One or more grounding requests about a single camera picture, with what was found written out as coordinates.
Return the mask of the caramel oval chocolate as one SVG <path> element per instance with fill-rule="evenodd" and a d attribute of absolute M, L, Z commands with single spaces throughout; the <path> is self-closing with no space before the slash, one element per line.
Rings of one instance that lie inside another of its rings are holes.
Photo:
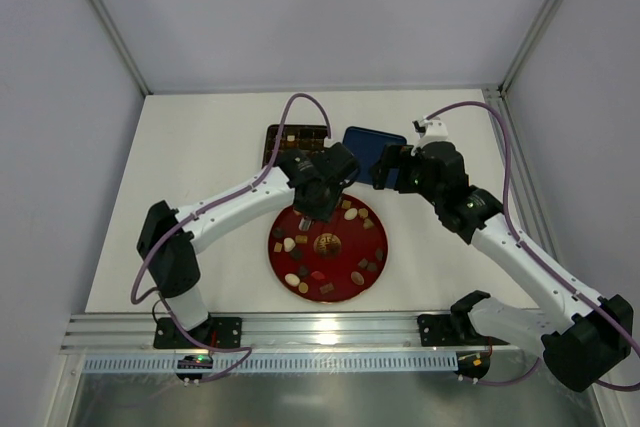
<path fill-rule="evenodd" d="M 357 272 L 357 271 L 353 271 L 351 273 L 351 280 L 356 285 L 363 285 L 364 284 L 364 277 L 361 275 L 360 272 Z"/>

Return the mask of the metal serving tongs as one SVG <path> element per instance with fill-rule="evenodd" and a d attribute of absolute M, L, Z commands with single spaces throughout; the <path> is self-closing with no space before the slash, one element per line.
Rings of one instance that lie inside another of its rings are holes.
<path fill-rule="evenodd" d="M 302 217 L 300 219 L 298 229 L 302 232 L 307 232 L 313 225 L 314 220 L 308 217 Z"/>

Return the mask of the blue chocolate tin box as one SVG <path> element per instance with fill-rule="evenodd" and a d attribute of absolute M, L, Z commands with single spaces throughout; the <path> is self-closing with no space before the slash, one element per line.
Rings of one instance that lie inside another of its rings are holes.
<path fill-rule="evenodd" d="M 263 167 L 269 163 L 273 154 L 278 128 L 278 124 L 272 124 L 266 129 L 262 154 Z M 287 141 L 287 135 L 289 134 L 295 135 L 295 141 Z M 327 137 L 328 129 L 325 125 L 285 124 L 278 153 L 298 149 L 308 157 L 311 157 L 324 150 L 324 141 Z"/>

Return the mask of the blue tin lid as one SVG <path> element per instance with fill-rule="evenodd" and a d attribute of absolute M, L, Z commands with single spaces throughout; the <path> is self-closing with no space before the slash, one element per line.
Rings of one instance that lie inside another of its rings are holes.
<path fill-rule="evenodd" d="M 398 134 L 350 126 L 345 130 L 342 143 L 360 164 L 361 172 L 357 181 L 372 186 L 370 170 L 380 159 L 384 147 L 387 144 L 406 145 L 407 139 Z"/>

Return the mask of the red round lacquer tray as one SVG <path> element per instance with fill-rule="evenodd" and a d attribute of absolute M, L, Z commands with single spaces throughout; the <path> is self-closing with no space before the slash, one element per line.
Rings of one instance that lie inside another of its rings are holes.
<path fill-rule="evenodd" d="M 359 215 L 354 220 L 345 220 L 342 202 L 349 200 L 351 208 L 366 208 L 374 227 L 365 229 L 365 219 Z M 307 232 L 298 229 L 301 214 L 292 207 L 283 209 L 275 218 L 267 240 L 267 253 L 273 274 L 291 293 L 311 302 L 333 304 L 342 303 L 360 296 L 371 288 L 381 277 L 388 260 L 389 242 L 383 223 L 376 212 L 362 200 L 345 194 L 333 212 L 329 222 L 315 221 Z M 297 235 L 306 235 L 306 244 L 295 241 Z M 295 248 L 300 248 L 304 256 L 296 261 L 290 256 Z M 384 250 L 385 258 L 379 261 L 375 257 L 377 248 Z M 309 291 L 302 294 L 298 285 L 292 286 L 285 281 L 287 274 L 295 274 L 299 266 L 306 266 L 310 273 L 299 277 L 305 282 Z M 322 272 L 324 280 L 316 280 L 311 276 L 314 271 Z M 356 285 L 351 280 L 353 271 L 364 277 L 363 285 Z M 319 288 L 332 283 L 334 290 L 321 294 Z"/>

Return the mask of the dark heart chocolate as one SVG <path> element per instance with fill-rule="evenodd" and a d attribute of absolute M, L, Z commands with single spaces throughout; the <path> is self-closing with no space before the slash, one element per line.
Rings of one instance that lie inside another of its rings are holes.
<path fill-rule="evenodd" d="M 309 275 L 309 273 L 310 273 L 309 269 L 306 266 L 301 265 L 298 267 L 296 275 L 298 277 L 306 277 Z"/>

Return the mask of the right aluminium frame post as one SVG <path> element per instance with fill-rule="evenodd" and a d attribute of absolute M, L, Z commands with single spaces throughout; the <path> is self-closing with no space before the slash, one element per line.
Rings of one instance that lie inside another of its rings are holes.
<path fill-rule="evenodd" d="M 498 87 L 498 91 L 502 97 L 506 97 L 513 88 L 563 1 L 564 0 L 543 0 Z"/>

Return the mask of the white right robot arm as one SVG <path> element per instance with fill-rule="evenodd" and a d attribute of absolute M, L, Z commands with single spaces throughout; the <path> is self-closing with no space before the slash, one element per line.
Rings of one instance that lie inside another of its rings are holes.
<path fill-rule="evenodd" d="M 401 146 L 394 167 L 397 192 L 423 197 L 447 230 L 501 267 L 540 309 L 534 315 L 476 291 L 451 308 L 463 325 L 538 357 L 575 392 L 638 352 L 632 306 L 620 295 L 603 297 L 532 242 L 502 202 L 470 183 L 452 143 Z"/>

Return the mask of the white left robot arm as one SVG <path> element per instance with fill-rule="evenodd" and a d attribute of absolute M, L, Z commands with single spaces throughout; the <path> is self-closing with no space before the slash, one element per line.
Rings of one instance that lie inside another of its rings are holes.
<path fill-rule="evenodd" d="M 345 194 L 359 163 L 342 144 L 312 155 L 290 149 L 250 179 L 217 197 L 172 208 L 151 206 L 137 242 L 142 273 L 168 310 L 158 324 L 157 349 L 240 351 L 240 324 L 207 311 L 198 282 L 198 256 L 214 242 L 266 214 L 268 259 L 281 284 L 322 304 L 351 300 L 381 277 L 389 241 L 380 218 Z"/>

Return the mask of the white swirl oval chocolate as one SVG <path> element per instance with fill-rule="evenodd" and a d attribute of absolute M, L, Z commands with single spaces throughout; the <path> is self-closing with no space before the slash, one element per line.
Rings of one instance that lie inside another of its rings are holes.
<path fill-rule="evenodd" d="M 354 220 L 358 216 L 358 210 L 356 208 L 350 208 L 345 211 L 344 219 L 345 220 Z"/>

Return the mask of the aluminium mounting rail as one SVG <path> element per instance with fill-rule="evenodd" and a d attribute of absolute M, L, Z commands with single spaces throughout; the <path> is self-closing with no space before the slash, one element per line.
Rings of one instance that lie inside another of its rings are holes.
<path fill-rule="evenodd" d="M 255 349 L 390 347 L 419 348 L 433 330 L 418 324 L 415 312 L 229 313 L 241 319 L 239 345 Z M 157 335 L 149 314 L 74 315 L 61 351 L 77 353 L 148 350 Z"/>

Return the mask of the dark square chocolate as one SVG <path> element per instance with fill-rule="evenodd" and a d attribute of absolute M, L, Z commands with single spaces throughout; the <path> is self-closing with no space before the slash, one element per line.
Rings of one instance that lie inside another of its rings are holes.
<path fill-rule="evenodd" d="M 299 261 L 299 260 L 301 260 L 301 259 L 303 258 L 304 253 L 303 253 L 303 251 L 302 251 L 300 248 L 295 247 L 295 248 L 290 252 L 290 256 L 291 256 L 294 260 Z"/>

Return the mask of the left aluminium frame post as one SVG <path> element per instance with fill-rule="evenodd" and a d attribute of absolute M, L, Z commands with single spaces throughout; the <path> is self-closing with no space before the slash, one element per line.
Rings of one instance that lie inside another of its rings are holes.
<path fill-rule="evenodd" d="M 114 48 L 119 57 L 123 67 L 127 71 L 132 82 L 136 85 L 138 91 L 143 97 L 147 97 L 152 94 L 152 90 L 149 88 L 147 81 L 145 80 L 141 70 L 139 69 L 134 57 L 131 54 L 130 49 L 126 45 L 126 42 L 120 33 L 109 9 L 107 8 L 104 0 L 86 0 L 90 6 L 93 15 L 97 22 L 100 24 L 103 32 L 105 33 L 110 44 Z"/>

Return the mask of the aluminium frame post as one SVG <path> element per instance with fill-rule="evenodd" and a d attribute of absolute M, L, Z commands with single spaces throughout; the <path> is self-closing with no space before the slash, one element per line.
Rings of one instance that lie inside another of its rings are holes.
<path fill-rule="evenodd" d="M 543 0 L 498 87 L 498 91 L 502 97 L 506 97 L 513 88 L 563 1 L 564 0 Z"/>
<path fill-rule="evenodd" d="M 138 91 L 143 97 L 147 97 L 152 94 L 152 90 L 149 88 L 147 81 L 145 80 L 141 70 L 139 69 L 134 57 L 131 54 L 130 49 L 126 45 L 126 42 L 120 33 L 109 9 L 107 8 L 104 0 L 86 0 L 90 6 L 93 15 L 97 22 L 100 24 L 103 32 L 105 33 L 110 44 L 114 48 L 119 57 L 123 67 L 127 71 L 132 82 L 136 85 Z"/>

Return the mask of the brown square chocolate front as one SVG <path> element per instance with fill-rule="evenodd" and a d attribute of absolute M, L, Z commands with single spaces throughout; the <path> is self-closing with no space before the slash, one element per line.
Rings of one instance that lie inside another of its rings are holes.
<path fill-rule="evenodd" d="M 325 284 L 319 288 L 321 294 L 326 294 L 334 290 L 334 286 L 332 283 Z"/>

